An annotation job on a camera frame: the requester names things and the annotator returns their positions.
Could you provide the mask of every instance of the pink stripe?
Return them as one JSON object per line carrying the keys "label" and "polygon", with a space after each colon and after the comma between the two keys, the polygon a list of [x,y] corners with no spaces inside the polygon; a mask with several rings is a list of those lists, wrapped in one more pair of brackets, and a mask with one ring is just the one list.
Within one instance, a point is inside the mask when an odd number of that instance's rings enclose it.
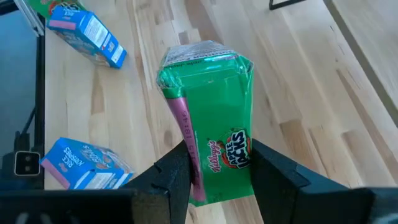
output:
{"label": "pink stripe", "polygon": [[58,28],[64,28],[64,29],[70,29],[70,30],[75,30],[76,29],[76,24],[74,22],[50,20],[49,26],[58,27]]}
{"label": "pink stripe", "polygon": [[195,134],[192,129],[191,116],[185,98],[166,99],[172,110],[178,125],[180,126],[185,143],[191,156],[193,168],[195,171],[193,180],[193,198],[203,202],[206,200],[205,189],[203,186],[203,178],[199,165],[198,149],[195,142]]}
{"label": "pink stripe", "polygon": [[55,166],[48,159],[43,160],[42,166],[45,170],[49,171],[51,175],[53,175],[65,189],[69,189],[69,181],[57,170],[57,168],[55,168]]}

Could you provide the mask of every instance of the green cereal box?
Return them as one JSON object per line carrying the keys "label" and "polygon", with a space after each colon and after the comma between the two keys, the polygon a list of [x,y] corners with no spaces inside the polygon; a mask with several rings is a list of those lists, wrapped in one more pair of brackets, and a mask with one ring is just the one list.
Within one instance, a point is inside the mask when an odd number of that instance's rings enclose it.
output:
{"label": "green cereal box", "polygon": [[211,40],[168,49],[157,77],[192,164],[196,206],[253,194],[253,63]]}
{"label": "green cereal box", "polygon": [[86,10],[79,0],[28,0],[32,9],[37,11],[46,19],[50,19],[53,10],[57,6],[67,9]]}

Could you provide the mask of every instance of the white label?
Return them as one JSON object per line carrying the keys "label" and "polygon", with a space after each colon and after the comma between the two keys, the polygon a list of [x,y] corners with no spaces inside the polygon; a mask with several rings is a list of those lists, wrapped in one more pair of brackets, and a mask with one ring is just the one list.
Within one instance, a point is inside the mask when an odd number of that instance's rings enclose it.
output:
{"label": "white label", "polygon": [[123,182],[126,180],[128,175],[129,174],[123,174],[122,177],[118,180],[118,182],[113,186],[113,189],[118,189],[120,185],[122,185]]}
{"label": "white label", "polygon": [[96,17],[91,17],[85,30],[85,35],[89,38],[98,48],[104,42],[108,30]]}
{"label": "white label", "polygon": [[109,40],[111,39],[111,34],[108,34],[108,36],[106,37],[106,40],[104,42],[104,44],[102,45],[102,50],[105,49],[105,47],[107,46]]}
{"label": "white label", "polygon": [[117,49],[114,51],[113,56],[112,56],[112,61],[114,63],[118,62],[118,60],[120,58],[120,55],[122,55],[122,53],[123,53],[123,50],[124,50],[123,47],[119,44]]}
{"label": "white label", "polygon": [[80,179],[76,182],[76,186],[73,189],[77,189],[79,187],[79,185],[83,182],[83,180],[86,179],[88,174],[90,174],[89,171],[87,171],[82,177],[80,177]]}
{"label": "white label", "polygon": [[112,173],[98,173],[87,184],[85,189],[103,189],[107,181],[112,177]]}
{"label": "white label", "polygon": [[170,50],[167,52],[163,66],[165,67],[177,62],[186,62],[189,60],[233,53],[235,53],[235,51],[228,49],[224,45],[212,40],[206,40],[194,44],[179,45],[170,48]]}

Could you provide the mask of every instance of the blue cereal box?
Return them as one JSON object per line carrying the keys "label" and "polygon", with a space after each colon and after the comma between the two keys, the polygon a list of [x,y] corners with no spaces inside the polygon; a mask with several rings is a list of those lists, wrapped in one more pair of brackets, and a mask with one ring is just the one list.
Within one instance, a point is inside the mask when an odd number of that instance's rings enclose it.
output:
{"label": "blue cereal box", "polygon": [[133,171],[115,152],[60,138],[40,161],[66,189],[118,189]]}
{"label": "blue cereal box", "polygon": [[93,63],[121,68],[127,52],[94,13],[56,7],[47,27]]}

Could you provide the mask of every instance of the wood plank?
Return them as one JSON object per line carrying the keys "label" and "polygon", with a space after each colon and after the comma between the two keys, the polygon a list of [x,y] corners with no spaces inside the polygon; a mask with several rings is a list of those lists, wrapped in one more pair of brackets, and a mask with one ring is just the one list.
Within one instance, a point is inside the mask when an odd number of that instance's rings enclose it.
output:
{"label": "wood plank", "polygon": [[[83,2],[129,55],[96,67],[47,30],[46,151],[59,137],[99,144],[139,175],[182,139],[155,84],[166,48],[214,39],[255,64],[254,138],[350,187],[396,184],[398,129],[322,1]],[[45,188],[61,186],[46,173]],[[262,218],[252,196],[190,207],[187,223]]]}
{"label": "wood plank", "polygon": [[358,62],[398,125],[395,0],[324,0]]}

